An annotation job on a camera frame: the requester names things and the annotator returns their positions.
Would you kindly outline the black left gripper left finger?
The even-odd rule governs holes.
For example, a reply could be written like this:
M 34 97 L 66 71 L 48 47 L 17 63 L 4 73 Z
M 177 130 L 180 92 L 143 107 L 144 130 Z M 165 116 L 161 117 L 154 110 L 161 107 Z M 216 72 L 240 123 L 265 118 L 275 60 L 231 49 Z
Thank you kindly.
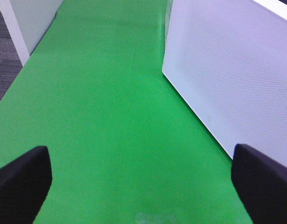
M 31 224 L 52 184 L 50 155 L 37 146 L 0 168 L 0 224 Z

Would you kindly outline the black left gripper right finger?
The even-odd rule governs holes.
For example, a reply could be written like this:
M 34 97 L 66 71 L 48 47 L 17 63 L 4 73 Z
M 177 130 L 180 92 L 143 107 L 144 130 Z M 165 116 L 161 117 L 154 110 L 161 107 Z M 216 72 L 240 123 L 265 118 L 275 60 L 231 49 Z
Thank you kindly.
M 237 144 L 231 181 L 254 224 L 287 224 L 287 167 L 249 145 Z

